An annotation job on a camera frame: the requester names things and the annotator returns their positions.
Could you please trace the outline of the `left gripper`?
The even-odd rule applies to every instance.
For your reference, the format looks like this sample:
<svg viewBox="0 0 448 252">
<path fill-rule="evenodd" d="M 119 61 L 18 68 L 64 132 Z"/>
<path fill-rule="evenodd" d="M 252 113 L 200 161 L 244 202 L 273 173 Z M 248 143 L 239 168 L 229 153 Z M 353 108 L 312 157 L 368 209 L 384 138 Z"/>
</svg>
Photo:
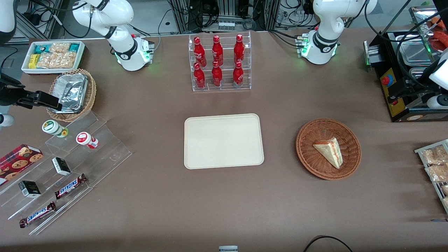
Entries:
<svg viewBox="0 0 448 252">
<path fill-rule="evenodd" d="M 429 75 L 429 79 L 439 86 L 448 86 L 448 50 L 442 53 L 436 67 Z M 416 96 L 418 94 L 432 93 L 432 90 L 422 84 L 410 81 L 408 79 L 396 79 L 392 85 L 387 87 L 387 102 L 395 102 L 408 96 Z"/>
</svg>

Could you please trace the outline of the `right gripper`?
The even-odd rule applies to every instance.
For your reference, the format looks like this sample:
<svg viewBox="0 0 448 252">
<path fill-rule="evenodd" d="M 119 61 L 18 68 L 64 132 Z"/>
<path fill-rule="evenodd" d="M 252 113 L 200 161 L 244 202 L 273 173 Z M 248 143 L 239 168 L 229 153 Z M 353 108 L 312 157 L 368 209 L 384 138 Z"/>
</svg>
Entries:
<svg viewBox="0 0 448 252">
<path fill-rule="evenodd" d="M 62 110 L 59 99 L 46 92 L 26 92 L 24 97 L 22 97 L 22 84 L 4 73 L 1 74 L 0 82 L 1 106 L 9 106 L 16 103 L 17 106 L 29 110 L 33 109 L 33 107 L 46 107 L 56 111 Z"/>
</svg>

